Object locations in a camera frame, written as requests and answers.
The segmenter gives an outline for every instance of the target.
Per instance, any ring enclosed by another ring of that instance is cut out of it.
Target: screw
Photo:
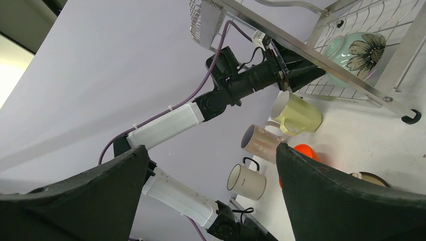
[[[383,98],[383,100],[385,101],[385,102],[392,102],[393,101],[393,98],[392,97],[390,97],[390,96],[386,96],[385,98]]]

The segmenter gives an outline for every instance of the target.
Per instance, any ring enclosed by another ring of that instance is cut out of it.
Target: mint green bowl
[[[386,39],[381,34],[353,33],[331,40],[324,55],[358,78],[366,80],[376,70],[385,48]],[[335,86],[349,87],[332,74],[327,75]]]

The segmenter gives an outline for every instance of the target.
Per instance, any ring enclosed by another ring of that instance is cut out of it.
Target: black rack foot
[[[416,113],[416,115],[415,115],[415,117],[413,118],[413,119],[411,119],[410,117],[408,117],[408,116],[403,116],[402,118],[401,118],[401,120],[404,122],[404,123],[406,123],[406,124],[409,124],[409,125],[412,125],[412,124],[415,124],[415,123],[417,123],[420,119],[421,119],[421,113],[420,112],[418,112],[418,110],[416,110],[416,109],[411,109],[412,111],[414,111],[415,113]]]
[[[343,23],[344,23],[345,21],[343,21],[343,20],[340,20],[340,23],[338,23],[337,24],[337,28],[339,29],[342,25],[343,25]]]

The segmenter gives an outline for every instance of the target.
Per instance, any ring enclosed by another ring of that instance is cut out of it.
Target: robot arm
[[[211,227],[219,209],[214,200],[183,185],[158,167],[153,173],[142,188],[143,194],[169,205],[206,229]]]
[[[153,120],[114,142],[115,156],[145,145],[147,150],[222,114],[227,105],[241,105],[240,99],[277,83],[281,90],[296,91],[321,77],[325,71],[279,46],[262,40],[266,61],[239,73],[239,63],[229,47],[220,52],[211,76],[215,87],[191,103]],[[269,48],[272,45],[277,53]],[[210,67],[213,56],[207,59]],[[170,177],[151,161],[142,192],[192,218],[211,235],[225,241],[276,240],[270,233],[248,223],[235,222],[233,211],[220,201],[209,199]]]
[[[235,222],[231,208],[220,201],[205,197],[170,177],[150,162],[142,193],[153,197],[182,215],[188,216],[214,237],[224,241],[277,241],[264,233],[254,222]]]

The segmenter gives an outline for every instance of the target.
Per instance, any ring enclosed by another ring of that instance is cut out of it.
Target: metal wire rack
[[[216,51],[211,43],[225,16],[231,16],[233,20],[275,39],[350,86],[337,88],[329,83],[327,77],[323,77],[295,94],[357,105],[383,106],[401,116],[405,123],[413,124],[420,119],[421,114],[393,99],[389,94],[392,89],[400,91],[401,81],[426,41],[425,1],[336,0],[324,10],[315,11],[320,18],[308,41],[303,43],[242,5],[241,0],[190,0],[190,29],[191,36],[197,43]],[[281,0],[278,4],[312,10],[312,5],[309,7],[303,1],[285,2]],[[387,47],[377,65],[378,68],[365,81],[322,55],[331,39],[354,32],[381,33],[387,38]]]
[[[191,25],[189,27],[189,33],[191,34],[192,39],[196,43],[200,43],[200,32],[201,32],[201,4],[208,4],[208,2],[202,2],[201,0],[189,0],[189,12],[191,15]],[[226,12],[222,11],[215,5],[211,5],[212,7],[221,11],[219,16],[219,20],[216,23],[215,32],[213,34],[213,38],[218,34],[221,29],[222,23],[225,19]]]
[[[378,63],[377,70],[365,81],[372,85],[383,85],[388,79],[380,78],[389,63],[393,53],[404,38],[414,18],[424,4],[424,0],[361,0],[355,1],[347,7],[347,11],[339,17],[344,21],[341,28],[328,24],[324,28],[314,49],[323,53],[328,43],[337,36],[355,32],[373,32],[382,34],[386,40],[386,50],[383,58]],[[399,86],[403,80],[392,87],[400,92]],[[329,82],[327,76],[323,76],[300,89],[297,95],[302,97],[318,98],[330,101],[361,104],[371,106],[366,95],[351,87],[339,88]]]

